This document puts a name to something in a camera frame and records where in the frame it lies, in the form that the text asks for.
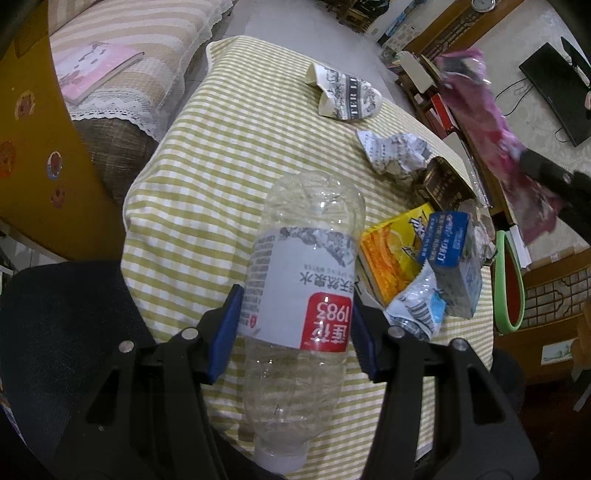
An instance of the crumpled paper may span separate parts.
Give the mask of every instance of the crumpled paper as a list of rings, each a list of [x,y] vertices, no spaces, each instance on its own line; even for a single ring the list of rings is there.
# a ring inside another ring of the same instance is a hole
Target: crumpled paper
[[[359,120],[376,116],[382,108],[382,95],[369,82],[323,65],[310,65],[305,82],[322,90],[319,115]]]
[[[431,149],[416,135],[403,133],[381,138],[369,130],[356,133],[369,163],[380,175],[389,173],[397,180],[410,183],[416,174],[427,168]]]
[[[490,265],[496,255],[496,232],[488,208],[480,207],[476,200],[465,200],[458,205],[457,211],[470,215],[480,265]]]

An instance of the table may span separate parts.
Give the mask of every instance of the table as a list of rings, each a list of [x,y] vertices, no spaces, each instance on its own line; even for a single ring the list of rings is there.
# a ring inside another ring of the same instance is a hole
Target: table
[[[286,173],[317,168],[350,178],[366,201],[366,225],[414,205],[409,192],[371,169],[355,129],[378,135],[413,132],[466,179],[461,159],[424,125],[384,101],[379,115],[358,122],[319,116],[320,90],[304,84],[312,60],[250,37],[207,49],[209,74],[136,179],[124,206],[127,229],[121,269],[146,324],[167,340],[224,301],[243,283],[268,189]],[[492,362],[492,289],[488,268],[473,319],[448,318],[437,341],[466,338]],[[244,344],[238,338],[220,380],[205,389],[212,426],[252,452],[243,417]],[[313,440],[292,479],[358,478],[384,396],[360,371],[349,345],[345,383],[331,424]],[[426,382],[420,446],[433,435],[434,388]]]

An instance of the pink notebook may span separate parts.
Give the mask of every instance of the pink notebook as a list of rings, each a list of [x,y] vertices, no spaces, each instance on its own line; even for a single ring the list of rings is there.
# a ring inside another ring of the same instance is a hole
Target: pink notebook
[[[121,70],[139,61],[143,51],[126,45],[96,42],[56,63],[57,79],[66,101],[78,105]]]

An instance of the pink cloth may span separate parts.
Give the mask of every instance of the pink cloth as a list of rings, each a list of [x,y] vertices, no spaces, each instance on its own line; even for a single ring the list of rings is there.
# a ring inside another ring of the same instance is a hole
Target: pink cloth
[[[525,146],[511,132],[488,88],[482,52],[473,48],[446,53],[436,62],[441,70],[441,96],[467,130],[488,169],[501,182],[525,243],[551,232],[563,202],[519,171],[519,157]]]

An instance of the black monitor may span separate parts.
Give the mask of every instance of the black monitor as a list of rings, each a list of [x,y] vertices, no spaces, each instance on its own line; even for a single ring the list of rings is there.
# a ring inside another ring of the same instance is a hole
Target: black monitor
[[[573,64],[578,64],[583,71],[587,68],[591,71],[584,58],[581,55],[579,57],[572,58]],[[519,68],[548,102],[575,147],[591,137],[591,119],[587,118],[584,106],[589,88],[575,68],[552,45],[544,44]]]

